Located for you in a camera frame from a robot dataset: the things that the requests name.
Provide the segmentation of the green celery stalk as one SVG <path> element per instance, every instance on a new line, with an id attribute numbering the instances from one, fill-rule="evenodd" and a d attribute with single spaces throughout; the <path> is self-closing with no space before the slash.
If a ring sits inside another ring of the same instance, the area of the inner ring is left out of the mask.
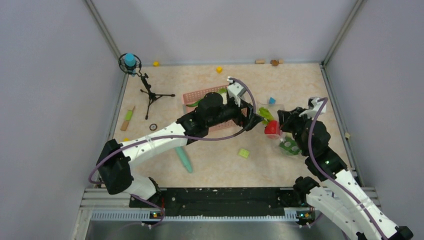
<path id="1" fill-rule="evenodd" d="M 263 125 L 267 125 L 269 122 L 275 120 L 274 116 L 270 113 L 269 109 L 265 107 L 260 107 L 258 109 L 258 115 L 260 115 L 263 118 L 262 120 Z"/>

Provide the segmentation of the green bell pepper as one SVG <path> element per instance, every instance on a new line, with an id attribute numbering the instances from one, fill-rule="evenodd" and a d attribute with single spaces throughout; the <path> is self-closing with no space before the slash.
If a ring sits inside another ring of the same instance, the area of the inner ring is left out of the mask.
<path id="1" fill-rule="evenodd" d="M 288 136 L 285 136 L 283 141 L 279 144 L 279 149 L 283 154 L 288 156 L 296 156 L 301 152 L 296 141 Z"/>

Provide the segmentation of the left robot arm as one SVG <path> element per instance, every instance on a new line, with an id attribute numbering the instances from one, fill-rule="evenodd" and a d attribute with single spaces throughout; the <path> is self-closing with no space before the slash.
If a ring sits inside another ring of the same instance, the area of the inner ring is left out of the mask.
<path id="1" fill-rule="evenodd" d="M 247 132 L 262 120 L 250 103 L 237 102 L 234 97 L 224 102 L 220 94 L 210 92 L 193 111 L 161 130 L 128 142 L 107 141 L 96 170 L 110 195 L 126 192 L 154 207 L 160 202 L 160 188 L 151 177 L 136 176 L 132 169 L 168 150 L 206 140 L 209 129 L 216 125 L 232 121 Z"/>

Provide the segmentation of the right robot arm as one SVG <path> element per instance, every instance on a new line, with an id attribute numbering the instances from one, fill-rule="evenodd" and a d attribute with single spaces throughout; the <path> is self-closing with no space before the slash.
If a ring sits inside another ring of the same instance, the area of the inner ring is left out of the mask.
<path id="1" fill-rule="evenodd" d="M 309 171 L 318 178 L 299 177 L 293 200 L 310 205 L 332 220 L 351 240 L 410 240 L 413 232 L 389 219 L 355 180 L 340 156 L 331 149 L 330 133 L 318 115 L 320 108 L 278 110 L 280 129 L 290 133 L 306 157 Z"/>

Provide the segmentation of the blue toy block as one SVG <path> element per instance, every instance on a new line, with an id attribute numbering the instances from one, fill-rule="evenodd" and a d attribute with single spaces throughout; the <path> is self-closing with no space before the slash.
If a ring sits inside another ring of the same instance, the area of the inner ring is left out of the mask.
<path id="1" fill-rule="evenodd" d="M 268 100 L 269 105 L 274 105 L 276 103 L 276 100 L 273 97 L 270 97 Z"/>

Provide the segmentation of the green square block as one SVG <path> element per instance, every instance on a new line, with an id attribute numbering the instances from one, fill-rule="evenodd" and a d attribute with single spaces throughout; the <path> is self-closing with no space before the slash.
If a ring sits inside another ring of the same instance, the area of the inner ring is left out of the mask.
<path id="1" fill-rule="evenodd" d="M 237 155 L 242 157 L 242 158 L 247 159 L 250 155 L 250 151 L 247 150 L 247 149 L 244 149 L 244 148 L 240 148 Z"/>

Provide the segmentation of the white cauliflower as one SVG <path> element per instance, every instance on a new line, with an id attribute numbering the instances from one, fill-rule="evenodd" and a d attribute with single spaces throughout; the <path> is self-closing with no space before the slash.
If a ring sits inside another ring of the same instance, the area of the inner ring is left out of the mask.
<path id="1" fill-rule="evenodd" d="M 228 96 L 227 96 L 227 92 L 222 92 L 220 93 L 220 96 L 222 97 L 222 102 L 224 105 L 226 105 L 228 103 Z"/>

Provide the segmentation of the wooden cork cylinder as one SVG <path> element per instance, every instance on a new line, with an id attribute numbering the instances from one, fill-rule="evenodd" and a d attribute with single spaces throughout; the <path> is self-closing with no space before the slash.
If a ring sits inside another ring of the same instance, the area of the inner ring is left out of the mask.
<path id="1" fill-rule="evenodd" d="M 261 65 L 261 64 L 265 64 L 266 60 L 265 59 L 256 59 L 255 60 L 255 64 Z"/>

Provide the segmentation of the brown wooden piece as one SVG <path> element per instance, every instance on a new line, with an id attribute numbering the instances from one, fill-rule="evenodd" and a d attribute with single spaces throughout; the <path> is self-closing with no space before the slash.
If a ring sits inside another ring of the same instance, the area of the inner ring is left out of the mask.
<path id="1" fill-rule="evenodd" d="M 280 63 L 279 63 L 279 61 L 278 61 L 278 60 L 276 60 L 276 59 L 272 59 L 272 60 L 270 61 L 270 64 L 271 64 L 273 67 L 276 67 L 276 66 L 278 66 Z"/>

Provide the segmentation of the pink plastic basket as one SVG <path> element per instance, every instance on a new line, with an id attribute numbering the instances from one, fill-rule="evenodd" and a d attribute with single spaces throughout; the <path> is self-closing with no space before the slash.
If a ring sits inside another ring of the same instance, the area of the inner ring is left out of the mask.
<path id="1" fill-rule="evenodd" d="M 197 120 L 195 120 L 195 108 L 197 107 L 199 101 L 207 94 L 207 93 L 211 93 L 211 92 L 216 92 L 216 93 L 224 93 L 227 92 L 227 86 L 221 86 L 220 88 L 217 89 L 210 89 L 207 92 L 201 92 L 197 97 L 196 100 L 193 102 L 187 102 L 185 104 L 186 107 L 191 108 L 191 111 L 188 111 L 185 115 L 183 115 L 182 117 L 178 118 L 176 123 L 180 124 L 183 128 L 184 128 L 184 134 L 186 136 L 192 136 L 192 137 L 198 137 L 198 138 L 203 138 L 206 135 L 209 134 L 210 130 L 218 130 L 220 128 L 220 126 L 222 125 L 226 125 L 227 122 L 212 126 L 212 127 L 205 127 L 202 126 Z"/>

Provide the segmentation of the teal silicone tool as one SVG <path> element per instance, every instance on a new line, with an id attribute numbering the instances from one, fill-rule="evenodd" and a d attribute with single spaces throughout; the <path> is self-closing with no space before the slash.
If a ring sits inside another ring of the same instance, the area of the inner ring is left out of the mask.
<path id="1" fill-rule="evenodd" d="M 176 147 L 175 152 L 180 159 L 182 165 L 187 170 L 188 173 L 193 173 L 193 167 L 191 165 L 191 161 L 189 156 L 187 155 L 185 149 L 182 146 Z"/>

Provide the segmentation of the small round badge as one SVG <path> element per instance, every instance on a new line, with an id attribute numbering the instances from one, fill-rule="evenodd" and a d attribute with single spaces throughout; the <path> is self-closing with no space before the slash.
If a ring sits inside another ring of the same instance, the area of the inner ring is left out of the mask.
<path id="1" fill-rule="evenodd" d="M 157 129 L 158 129 L 158 126 L 157 126 L 157 124 L 152 123 L 152 124 L 149 126 L 149 129 L 150 129 L 151 131 L 155 131 L 155 130 L 157 130 Z"/>

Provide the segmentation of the green and wood stick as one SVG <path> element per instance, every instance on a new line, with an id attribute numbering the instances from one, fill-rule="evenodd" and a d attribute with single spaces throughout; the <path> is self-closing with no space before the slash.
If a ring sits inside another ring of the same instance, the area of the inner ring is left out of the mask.
<path id="1" fill-rule="evenodd" d="M 130 124 L 131 118 L 133 116 L 133 113 L 134 113 L 135 108 L 136 108 L 136 106 L 133 105 L 133 106 L 131 106 L 131 107 L 129 107 L 127 109 L 126 114 L 124 116 L 124 120 L 123 120 L 122 125 L 120 127 L 120 130 L 121 131 L 126 131 L 127 130 L 128 126 Z"/>

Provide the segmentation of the blue microphone on tripod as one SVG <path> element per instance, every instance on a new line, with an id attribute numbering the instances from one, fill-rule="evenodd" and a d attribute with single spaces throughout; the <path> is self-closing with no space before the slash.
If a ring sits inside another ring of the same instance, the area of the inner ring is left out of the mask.
<path id="1" fill-rule="evenodd" d="M 147 104 L 147 110 L 145 114 L 145 119 L 149 119 L 149 112 L 151 105 L 155 103 L 158 99 L 162 97 L 171 97 L 174 98 L 176 95 L 174 93 L 171 94 L 159 94 L 155 93 L 151 90 L 152 86 L 148 83 L 148 74 L 142 73 L 142 62 L 141 59 L 133 54 L 133 53 L 124 53 L 118 58 L 118 66 L 119 69 L 127 74 L 131 75 L 133 77 L 137 76 L 140 81 L 142 82 L 144 89 L 140 89 L 141 93 L 148 95 L 148 104 Z"/>

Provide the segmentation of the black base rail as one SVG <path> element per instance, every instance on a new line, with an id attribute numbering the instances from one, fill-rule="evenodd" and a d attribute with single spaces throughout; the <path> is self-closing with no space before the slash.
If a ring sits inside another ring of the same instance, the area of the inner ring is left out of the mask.
<path id="1" fill-rule="evenodd" d="M 170 187 L 147 203 L 131 197 L 130 208 L 148 208 L 150 203 L 171 217 L 294 217 L 311 218 L 314 210 L 301 203 L 291 187 Z"/>

